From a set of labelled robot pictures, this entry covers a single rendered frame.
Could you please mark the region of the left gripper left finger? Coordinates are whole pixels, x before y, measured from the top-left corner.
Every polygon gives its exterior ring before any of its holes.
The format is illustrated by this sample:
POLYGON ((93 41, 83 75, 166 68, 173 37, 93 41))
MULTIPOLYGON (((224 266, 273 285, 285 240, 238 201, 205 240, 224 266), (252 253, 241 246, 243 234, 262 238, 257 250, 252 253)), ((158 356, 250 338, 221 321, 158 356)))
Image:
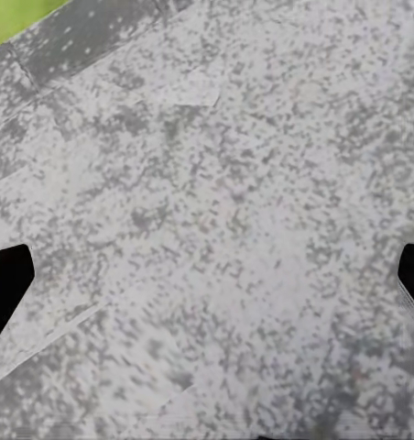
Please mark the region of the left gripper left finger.
POLYGON ((0 334, 34 278, 28 245, 0 250, 0 334))

